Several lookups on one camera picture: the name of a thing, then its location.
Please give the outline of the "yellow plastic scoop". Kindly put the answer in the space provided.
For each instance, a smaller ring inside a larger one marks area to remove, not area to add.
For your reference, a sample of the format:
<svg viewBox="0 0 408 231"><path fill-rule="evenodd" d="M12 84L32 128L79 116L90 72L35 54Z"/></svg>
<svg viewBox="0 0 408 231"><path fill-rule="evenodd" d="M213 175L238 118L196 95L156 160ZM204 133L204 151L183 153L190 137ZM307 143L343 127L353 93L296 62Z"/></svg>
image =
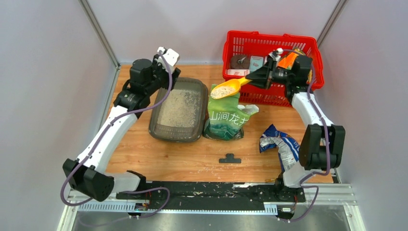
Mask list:
<svg viewBox="0 0 408 231"><path fill-rule="evenodd" d="M215 86L210 93L212 99L222 99L239 93L241 86L250 83L251 80L246 77L230 79L224 83Z"/></svg>

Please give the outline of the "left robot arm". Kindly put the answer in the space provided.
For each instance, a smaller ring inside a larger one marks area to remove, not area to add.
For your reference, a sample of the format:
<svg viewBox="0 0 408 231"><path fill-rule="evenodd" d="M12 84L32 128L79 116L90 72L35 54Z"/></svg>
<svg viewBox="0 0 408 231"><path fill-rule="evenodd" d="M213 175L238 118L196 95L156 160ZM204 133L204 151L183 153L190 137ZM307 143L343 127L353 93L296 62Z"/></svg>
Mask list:
<svg viewBox="0 0 408 231"><path fill-rule="evenodd" d="M128 170L108 175L107 165L127 131L145 111L161 105L173 89L181 71L176 68L179 54L160 48L152 60L137 59L129 70L130 77L114 100L114 105L96 136L75 160L66 159L66 180L60 191L68 206L91 200L103 202L112 193L128 192L140 200L147 193L142 175Z"/></svg>

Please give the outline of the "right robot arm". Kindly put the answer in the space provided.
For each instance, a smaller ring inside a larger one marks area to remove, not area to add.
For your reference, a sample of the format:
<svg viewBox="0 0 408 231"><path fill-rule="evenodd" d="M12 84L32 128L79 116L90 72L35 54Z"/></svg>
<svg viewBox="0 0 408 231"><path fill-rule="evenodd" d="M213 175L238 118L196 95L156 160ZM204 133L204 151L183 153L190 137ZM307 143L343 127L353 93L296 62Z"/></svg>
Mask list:
<svg viewBox="0 0 408 231"><path fill-rule="evenodd" d="M309 73L315 73L312 62L312 58L298 55L291 69L285 69L278 66L277 57L269 56L261 68L246 76L250 85L260 89L269 89L273 83L284 85L286 99L306 127L299 161L282 173L282 183L274 188L275 197L282 202L293 196L293 188L313 175L328 174L342 160L345 129L329 120L316 102L308 81Z"/></svg>

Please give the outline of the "green litter bag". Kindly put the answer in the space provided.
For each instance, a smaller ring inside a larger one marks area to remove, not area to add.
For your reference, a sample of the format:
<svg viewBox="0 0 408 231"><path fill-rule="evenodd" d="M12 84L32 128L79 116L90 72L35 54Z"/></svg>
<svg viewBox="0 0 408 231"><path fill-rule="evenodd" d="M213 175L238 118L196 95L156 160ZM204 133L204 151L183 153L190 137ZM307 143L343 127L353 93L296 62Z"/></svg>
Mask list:
<svg viewBox="0 0 408 231"><path fill-rule="evenodd" d="M240 93L221 99L209 97L203 137L221 141L244 137L243 126L259 112L259 107L255 104L240 104L239 99Z"/></svg>

